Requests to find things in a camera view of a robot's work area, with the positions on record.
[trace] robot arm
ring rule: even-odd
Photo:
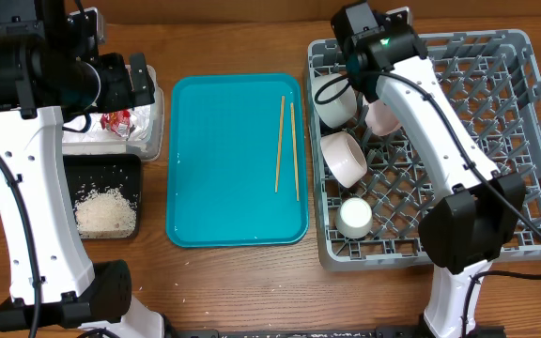
[[[437,205],[419,224],[421,243],[435,264],[423,327],[433,337],[457,338],[471,277],[489,269],[518,221],[510,210],[494,207],[497,202],[470,165],[489,177],[488,184],[517,209],[522,205],[525,185],[518,174],[502,177],[496,164],[469,136],[441,91],[427,49],[410,21],[406,8],[381,14],[362,1],[333,16],[332,28],[346,60],[349,83],[369,102],[381,100],[392,109],[431,179]],[[399,79],[382,76],[384,73]],[[417,84],[425,93],[405,81]],[[441,115],[425,95],[433,98]],[[446,128],[443,119],[454,132]],[[461,155],[461,146],[471,162]],[[478,297],[479,287],[475,287],[468,332],[475,327],[473,312]]]
[[[119,54],[99,55],[94,8],[69,17],[62,0],[0,1],[0,157],[17,178],[40,275],[39,326],[106,328],[122,337],[163,337],[167,323],[131,295],[124,261],[93,264],[79,238],[62,161],[62,125],[77,115],[153,103],[142,54],[131,77]],[[0,171],[10,297],[0,331],[30,327],[36,299],[23,222]]]

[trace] wood grain surface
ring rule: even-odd
[[[532,39],[541,70],[541,18],[418,20],[416,27],[422,33],[523,29]],[[165,93],[167,124],[172,118],[168,110],[172,88],[181,78],[282,71],[301,82],[308,44],[332,36],[327,22],[112,25],[109,34],[104,52],[117,51],[125,57],[144,52],[156,69]],[[165,313],[179,329],[364,329],[414,324],[429,300],[431,267],[331,273],[318,263],[309,145],[306,154],[310,230],[295,245],[211,250],[175,246],[164,232],[166,134],[160,158],[144,165],[139,235],[131,240],[89,241],[86,250],[94,262],[125,259],[134,295],[149,309]],[[222,192],[210,191],[209,203],[218,203],[219,196]],[[538,272],[541,262],[496,264],[495,268]],[[8,253],[0,221],[0,302],[8,296],[8,288]],[[541,337],[541,282],[487,279],[477,319],[485,325],[505,325],[510,337]],[[0,333],[0,337],[25,335]],[[76,335],[59,328],[39,332],[47,337]]]
[[[67,12],[76,10],[65,0]],[[108,23],[277,23],[329,20],[342,6],[356,0],[83,0],[97,7]],[[409,6],[415,18],[477,18],[541,16],[535,0],[369,0],[373,9]]]

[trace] plastic tray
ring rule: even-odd
[[[139,141],[124,141],[110,138],[106,141],[93,142],[93,137],[85,136],[84,142],[65,142],[62,143],[62,152],[64,155],[99,155],[99,154],[134,154],[139,156],[142,161],[155,161],[160,156],[162,148],[162,136],[164,133],[164,93],[158,87],[156,82],[156,70],[147,66],[147,71],[151,76],[156,88],[154,92],[155,103],[151,105],[151,115],[147,125],[147,136]],[[97,132],[101,131],[99,114],[93,115],[91,130],[93,136],[97,137]]]
[[[82,239],[134,238],[139,231],[141,216],[141,191],[143,187],[141,160],[133,154],[72,155],[64,156],[64,169],[70,192],[72,208],[92,190],[107,192],[119,188],[120,193],[134,206],[135,228],[129,234],[100,232]]]
[[[421,35],[459,118],[503,173],[518,171],[527,194],[523,212],[541,230],[541,77],[527,35],[519,30]],[[308,47],[306,105],[314,166],[320,262],[329,270],[389,269],[428,264],[417,225],[433,201],[431,182],[406,134],[373,135],[358,115],[346,125],[367,155],[368,174],[354,189],[339,186],[322,159],[319,120],[310,79],[344,71],[334,39]],[[362,239],[344,238],[334,225],[343,200],[361,196],[374,225]],[[541,259],[541,243],[518,224],[501,261]]]
[[[274,192],[281,97],[279,192]],[[300,202],[291,135],[294,103]],[[288,244],[308,229],[304,121],[287,74],[189,77],[173,89],[166,233],[181,247]]]

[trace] dish rack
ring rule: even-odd
[[[541,231],[541,77],[528,36],[519,30],[421,35],[444,94],[471,135],[504,173],[519,172],[527,192],[523,213]],[[320,151],[321,133],[311,79],[343,72],[335,39],[308,47],[306,107],[314,168],[320,263],[325,269],[394,269],[431,263],[417,226],[434,201],[431,182],[403,130],[379,137],[358,113],[343,130],[361,146],[367,174],[352,188],[337,183]],[[364,238],[344,238],[334,218],[342,202],[361,197],[373,209]],[[518,223],[500,261],[541,259],[541,243]]]

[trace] white cup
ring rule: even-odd
[[[366,126],[377,136],[384,136],[397,131],[400,128],[400,121],[395,117],[392,109],[380,100],[373,103],[363,98],[363,105],[368,106],[368,112],[364,118]]]
[[[337,209],[335,227],[347,238],[363,238],[372,225],[373,211],[362,198],[350,198]]]
[[[320,139],[320,151],[337,178],[346,188],[354,185],[366,174],[366,159],[356,140],[345,131],[339,131]]]
[[[317,95],[318,90],[330,80],[333,80],[341,74],[331,74],[318,76],[312,79],[312,97]],[[318,97],[319,100],[328,100],[335,96],[340,90],[344,89],[344,86],[348,84],[347,80],[338,82],[337,84],[330,85],[327,89],[323,90]],[[327,104],[315,104],[318,117],[329,128],[337,128],[349,119],[356,115],[356,94],[352,87],[348,88],[344,94],[339,98],[327,103]]]

